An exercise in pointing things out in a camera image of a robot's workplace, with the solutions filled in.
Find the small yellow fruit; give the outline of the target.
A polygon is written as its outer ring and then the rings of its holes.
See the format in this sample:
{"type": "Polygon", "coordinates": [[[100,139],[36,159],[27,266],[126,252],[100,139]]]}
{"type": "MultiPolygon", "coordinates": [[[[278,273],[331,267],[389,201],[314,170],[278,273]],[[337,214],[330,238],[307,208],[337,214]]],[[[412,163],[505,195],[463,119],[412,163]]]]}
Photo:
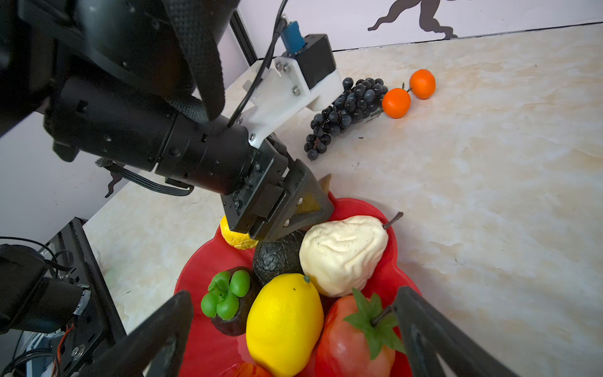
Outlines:
{"type": "Polygon", "coordinates": [[[223,216],[220,221],[220,231],[225,242],[235,249],[249,250],[256,248],[258,245],[258,241],[252,239],[247,233],[232,231],[226,216],[223,216]]]}

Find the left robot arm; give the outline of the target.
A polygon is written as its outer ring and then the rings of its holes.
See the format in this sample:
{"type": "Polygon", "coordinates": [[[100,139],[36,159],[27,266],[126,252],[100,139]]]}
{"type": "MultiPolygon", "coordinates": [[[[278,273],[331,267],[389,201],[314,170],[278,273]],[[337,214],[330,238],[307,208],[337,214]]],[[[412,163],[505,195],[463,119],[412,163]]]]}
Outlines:
{"type": "Polygon", "coordinates": [[[276,130],[342,90],[328,37],[283,13],[231,116],[218,43],[235,1],[4,1],[1,131],[44,114],[53,150],[79,152],[148,190],[221,196],[235,232],[273,241],[327,221],[333,204],[276,130]]]}

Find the black grape bunch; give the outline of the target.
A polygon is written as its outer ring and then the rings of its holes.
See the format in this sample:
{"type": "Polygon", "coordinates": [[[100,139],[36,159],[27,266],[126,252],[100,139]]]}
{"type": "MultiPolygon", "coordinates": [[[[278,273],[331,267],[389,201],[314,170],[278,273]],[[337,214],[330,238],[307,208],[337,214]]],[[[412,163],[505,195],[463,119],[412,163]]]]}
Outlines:
{"type": "Polygon", "coordinates": [[[342,80],[343,91],[336,99],[315,114],[310,122],[304,151],[310,161],[325,154],[329,145],[353,125],[369,121],[383,112],[383,100],[389,88],[381,78],[342,80]]]}

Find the yellow lemon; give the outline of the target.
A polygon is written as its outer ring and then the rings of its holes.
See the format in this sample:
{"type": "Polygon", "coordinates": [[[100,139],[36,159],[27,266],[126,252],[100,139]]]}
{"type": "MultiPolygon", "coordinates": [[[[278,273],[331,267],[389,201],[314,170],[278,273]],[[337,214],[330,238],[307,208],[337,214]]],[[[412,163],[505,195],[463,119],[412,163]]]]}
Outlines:
{"type": "Polygon", "coordinates": [[[309,363],[323,329],[320,295],[308,276],[279,275],[262,290],[247,319],[251,358],[274,376],[295,376],[309,363]]]}

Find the orange kumquat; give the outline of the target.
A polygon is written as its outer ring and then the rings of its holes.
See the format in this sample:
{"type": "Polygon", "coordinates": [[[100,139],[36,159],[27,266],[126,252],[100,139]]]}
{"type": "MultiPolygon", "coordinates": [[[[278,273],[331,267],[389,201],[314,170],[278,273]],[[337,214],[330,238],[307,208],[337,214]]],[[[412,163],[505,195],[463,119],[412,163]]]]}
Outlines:
{"type": "Polygon", "coordinates": [[[408,113],[410,107],[411,97],[405,89],[392,89],[383,97],[382,109],[389,118],[400,119],[404,117],[408,113]]]}
{"type": "Polygon", "coordinates": [[[410,78],[410,89],[417,98],[422,100],[433,96],[437,89],[437,82],[433,73],[427,69],[414,72],[410,78]]]}

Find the brown round fruit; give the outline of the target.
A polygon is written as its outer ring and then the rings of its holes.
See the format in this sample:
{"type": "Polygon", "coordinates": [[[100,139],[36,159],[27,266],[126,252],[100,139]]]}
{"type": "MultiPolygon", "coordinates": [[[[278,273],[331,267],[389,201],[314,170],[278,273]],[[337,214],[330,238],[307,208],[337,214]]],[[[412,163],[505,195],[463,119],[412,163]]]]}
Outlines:
{"type": "MultiPolygon", "coordinates": [[[[318,183],[320,184],[320,188],[322,189],[325,195],[328,195],[328,193],[330,192],[331,179],[332,174],[329,173],[318,181],[318,183]]],[[[301,204],[298,204],[298,207],[295,212],[297,215],[312,213],[321,209],[320,204],[312,194],[307,194],[301,199],[302,202],[301,204]]]]}

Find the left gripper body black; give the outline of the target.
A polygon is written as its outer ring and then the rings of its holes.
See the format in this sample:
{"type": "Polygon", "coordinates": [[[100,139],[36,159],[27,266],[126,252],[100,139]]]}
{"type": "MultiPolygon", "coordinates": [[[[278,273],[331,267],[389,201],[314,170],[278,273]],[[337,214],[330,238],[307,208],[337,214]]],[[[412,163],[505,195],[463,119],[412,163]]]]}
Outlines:
{"type": "Polygon", "coordinates": [[[276,136],[251,149],[241,185],[222,203],[229,229],[255,240],[278,240],[302,229],[296,212],[301,198],[302,165],[276,136]]]}

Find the cream pear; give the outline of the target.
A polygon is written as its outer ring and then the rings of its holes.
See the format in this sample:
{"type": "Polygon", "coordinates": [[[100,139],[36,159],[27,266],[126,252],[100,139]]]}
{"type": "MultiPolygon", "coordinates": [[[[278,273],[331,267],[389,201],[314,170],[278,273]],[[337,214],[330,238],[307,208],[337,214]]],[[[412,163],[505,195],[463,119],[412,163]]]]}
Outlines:
{"type": "Polygon", "coordinates": [[[328,298],[363,289],[385,253],[388,229],[403,216],[399,212],[383,223],[373,216],[355,215],[311,227],[299,249],[303,273],[328,298]]]}

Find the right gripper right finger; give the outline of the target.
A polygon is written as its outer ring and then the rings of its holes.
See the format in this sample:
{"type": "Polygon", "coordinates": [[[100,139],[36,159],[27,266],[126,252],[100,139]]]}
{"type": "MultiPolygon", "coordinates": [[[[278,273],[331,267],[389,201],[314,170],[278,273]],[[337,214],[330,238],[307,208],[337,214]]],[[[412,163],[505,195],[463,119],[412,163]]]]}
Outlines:
{"type": "Polygon", "coordinates": [[[444,376],[441,361],[457,376],[514,376],[410,287],[392,304],[414,376],[444,376]]]}

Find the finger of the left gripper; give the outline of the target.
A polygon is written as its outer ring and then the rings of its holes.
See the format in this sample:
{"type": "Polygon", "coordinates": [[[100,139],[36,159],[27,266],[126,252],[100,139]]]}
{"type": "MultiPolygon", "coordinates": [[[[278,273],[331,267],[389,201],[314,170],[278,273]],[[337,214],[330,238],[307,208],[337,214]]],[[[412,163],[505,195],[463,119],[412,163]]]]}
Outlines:
{"type": "Polygon", "coordinates": [[[284,193],[262,225],[261,240],[274,241],[296,230],[326,222],[334,213],[329,199],[332,174],[317,179],[301,160],[295,160],[284,179],[284,193]]]}

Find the red strawberry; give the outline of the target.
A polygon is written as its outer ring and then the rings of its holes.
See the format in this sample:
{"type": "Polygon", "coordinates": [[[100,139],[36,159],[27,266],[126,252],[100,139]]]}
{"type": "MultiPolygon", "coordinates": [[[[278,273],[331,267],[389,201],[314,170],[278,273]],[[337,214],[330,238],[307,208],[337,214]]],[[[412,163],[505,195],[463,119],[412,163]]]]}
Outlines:
{"type": "Polygon", "coordinates": [[[353,289],[331,307],[317,347],[317,376],[388,376],[406,353],[392,306],[353,289]]]}

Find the dark avocado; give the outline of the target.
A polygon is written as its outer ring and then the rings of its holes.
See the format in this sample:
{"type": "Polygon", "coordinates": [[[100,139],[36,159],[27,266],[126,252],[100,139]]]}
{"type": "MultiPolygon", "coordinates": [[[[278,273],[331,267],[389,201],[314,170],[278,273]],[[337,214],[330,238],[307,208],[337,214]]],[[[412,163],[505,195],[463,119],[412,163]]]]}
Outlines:
{"type": "Polygon", "coordinates": [[[258,243],[252,265],[262,285],[282,274],[303,274],[299,251],[305,235],[304,231],[297,230],[279,240],[258,243]]]}

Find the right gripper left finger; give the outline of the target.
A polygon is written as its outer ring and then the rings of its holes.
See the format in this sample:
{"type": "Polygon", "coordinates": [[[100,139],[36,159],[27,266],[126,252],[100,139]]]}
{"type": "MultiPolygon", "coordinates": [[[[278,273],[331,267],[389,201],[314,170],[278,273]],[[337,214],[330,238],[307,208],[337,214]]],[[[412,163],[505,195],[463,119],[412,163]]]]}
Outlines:
{"type": "Polygon", "coordinates": [[[179,375],[194,318],[189,292],[178,292],[127,337],[80,369],[80,376],[179,375]]]}

